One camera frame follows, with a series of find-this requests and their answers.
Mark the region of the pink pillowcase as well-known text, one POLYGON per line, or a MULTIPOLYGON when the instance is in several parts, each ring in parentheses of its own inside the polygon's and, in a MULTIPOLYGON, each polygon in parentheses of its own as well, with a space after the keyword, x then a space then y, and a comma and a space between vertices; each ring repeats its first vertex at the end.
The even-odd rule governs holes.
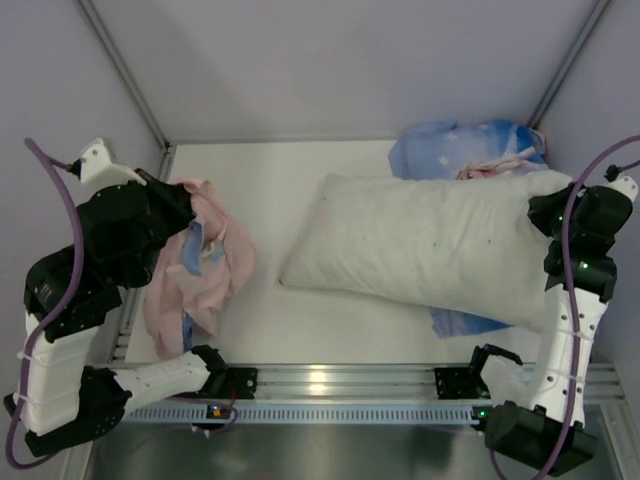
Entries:
POLYGON ((247 284, 256 250, 208 180, 176 182, 190 195, 195 218, 161 250, 145 288, 143 318, 155 351, 175 358, 193 346, 193 330, 218 334, 218 315, 247 284))

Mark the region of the white pillow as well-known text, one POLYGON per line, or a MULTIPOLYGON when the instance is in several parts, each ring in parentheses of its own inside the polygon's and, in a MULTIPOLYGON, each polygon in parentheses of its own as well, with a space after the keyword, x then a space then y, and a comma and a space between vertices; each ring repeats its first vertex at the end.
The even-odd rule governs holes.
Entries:
POLYGON ((331 174, 279 280, 541 332, 549 241, 527 212, 569 182, 551 170, 467 181, 331 174))

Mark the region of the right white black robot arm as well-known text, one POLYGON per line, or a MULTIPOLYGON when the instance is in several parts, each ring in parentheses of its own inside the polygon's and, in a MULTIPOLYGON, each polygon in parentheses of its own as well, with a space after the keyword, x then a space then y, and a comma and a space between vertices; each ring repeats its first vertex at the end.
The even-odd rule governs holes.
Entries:
POLYGON ((617 281, 608 252, 637 194, 636 182, 624 176, 530 199, 530 222, 551 240, 534 372, 524 379, 520 357, 494 345, 473 352, 471 371, 493 402, 479 416, 486 447, 535 469, 539 479, 566 474, 595 454, 597 440, 584 429, 586 373, 617 281))

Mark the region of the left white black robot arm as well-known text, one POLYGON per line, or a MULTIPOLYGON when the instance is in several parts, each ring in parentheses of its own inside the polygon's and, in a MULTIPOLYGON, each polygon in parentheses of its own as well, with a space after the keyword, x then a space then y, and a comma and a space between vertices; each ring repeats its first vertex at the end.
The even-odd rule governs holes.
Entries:
POLYGON ((168 239, 195 215, 180 185, 158 180, 106 187, 72 206, 73 244, 35 263, 24 293, 28 337, 21 378, 4 405, 39 463, 92 442, 129 413, 174 396, 205 398, 225 386, 218 351, 196 346, 130 370, 90 367, 91 343, 123 289, 147 285, 168 239))

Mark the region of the blue Elsa pillow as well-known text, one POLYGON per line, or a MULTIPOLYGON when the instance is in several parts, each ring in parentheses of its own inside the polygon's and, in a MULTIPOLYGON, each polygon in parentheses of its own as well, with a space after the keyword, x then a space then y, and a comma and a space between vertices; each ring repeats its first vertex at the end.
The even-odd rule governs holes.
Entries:
MULTIPOLYGON (((459 125, 457 120, 427 122, 410 128, 391 148, 391 173, 401 180, 471 181, 526 176, 549 170, 544 159, 544 137, 536 130, 510 120, 490 120, 459 125)), ((480 239, 487 228, 477 215, 467 215, 464 255, 474 258, 477 247, 485 253, 492 239, 480 239)), ((475 336, 512 325, 473 313, 431 308, 433 330, 439 338, 475 336)))

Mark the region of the left aluminium frame post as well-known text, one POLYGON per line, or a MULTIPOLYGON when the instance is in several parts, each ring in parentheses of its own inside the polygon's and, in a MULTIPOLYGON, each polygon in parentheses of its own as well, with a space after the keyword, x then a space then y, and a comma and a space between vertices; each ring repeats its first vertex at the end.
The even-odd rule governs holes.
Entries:
POLYGON ((171 147, 170 141, 164 134, 156 116, 151 110, 139 83, 131 68, 127 64, 123 54, 117 46, 113 35, 98 11, 96 5, 90 0, 74 0, 73 4, 86 22, 100 48, 106 55, 111 68, 114 70, 130 101, 141 116, 146 129, 152 136, 155 144, 161 152, 166 153, 171 147))

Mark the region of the aluminium frame post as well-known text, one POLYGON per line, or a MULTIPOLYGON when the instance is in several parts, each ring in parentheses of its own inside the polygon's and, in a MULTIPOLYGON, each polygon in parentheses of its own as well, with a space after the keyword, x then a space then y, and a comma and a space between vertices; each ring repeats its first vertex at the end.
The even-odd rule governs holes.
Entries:
POLYGON ((123 54, 117 46, 113 35, 98 11, 96 5, 90 0, 74 0, 73 4, 86 22, 100 48, 106 55, 111 68, 114 70, 130 101, 141 116, 146 129, 152 136, 155 144, 161 152, 166 153, 171 147, 170 141, 164 134, 156 116, 151 110, 139 83, 131 68, 127 64, 123 54))
POLYGON ((594 37, 598 28, 615 4, 614 0, 597 0, 590 5, 585 19, 581 22, 577 33, 571 39, 569 46, 554 69, 546 87, 536 103, 527 125, 538 128, 550 111, 554 101, 566 84, 571 72, 594 37))

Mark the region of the aluminium mounting rail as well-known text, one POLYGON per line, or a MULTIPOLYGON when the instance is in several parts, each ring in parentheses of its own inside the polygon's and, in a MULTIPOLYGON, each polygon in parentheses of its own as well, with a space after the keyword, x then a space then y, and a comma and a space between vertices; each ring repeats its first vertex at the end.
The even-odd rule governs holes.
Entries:
POLYGON ((429 364, 262 364, 255 399, 267 402, 435 401, 429 364))

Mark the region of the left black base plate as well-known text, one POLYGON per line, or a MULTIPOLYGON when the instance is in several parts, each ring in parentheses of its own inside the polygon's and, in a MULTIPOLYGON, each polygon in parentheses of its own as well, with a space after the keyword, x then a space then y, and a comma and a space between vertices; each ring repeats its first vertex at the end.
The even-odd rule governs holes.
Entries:
POLYGON ((259 370, 250 367, 227 369, 218 397, 225 400, 254 400, 259 370))

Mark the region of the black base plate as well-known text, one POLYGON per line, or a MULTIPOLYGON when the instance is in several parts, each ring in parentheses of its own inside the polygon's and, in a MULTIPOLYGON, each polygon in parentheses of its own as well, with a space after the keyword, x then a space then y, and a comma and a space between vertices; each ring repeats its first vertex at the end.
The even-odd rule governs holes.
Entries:
POLYGON ((259 370, 250 367, 227 369, 218 397, 225 400, 254 400, 259 370))
POLYGON ((490 394, 480 375, 470 367, 435 368, 439 400, 486 400, 490 394))

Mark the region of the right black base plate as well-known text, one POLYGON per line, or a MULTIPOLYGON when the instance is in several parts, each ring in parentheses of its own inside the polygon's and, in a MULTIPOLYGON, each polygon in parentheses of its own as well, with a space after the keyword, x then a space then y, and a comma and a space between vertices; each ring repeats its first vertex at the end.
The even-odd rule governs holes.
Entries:
POLYGON ((439 400, 486 400, 490 394, 480 375, 470 367, 435 368, 439 400))

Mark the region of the right aluminium frame post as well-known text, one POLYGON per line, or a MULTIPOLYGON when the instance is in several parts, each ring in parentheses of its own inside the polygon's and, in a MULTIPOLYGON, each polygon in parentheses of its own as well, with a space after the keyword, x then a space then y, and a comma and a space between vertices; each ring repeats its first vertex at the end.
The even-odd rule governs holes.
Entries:
POLYGON ((550 111, 554 101, 566 84, 571 72, 594 37, 598 28, 615 4, 614 0, 597 0, 590 5, 585 19, 581 22, 577 33, 571 39, 569 46, 554 69, 546 87, 536 103, 527 125, 538 128, 550 111))

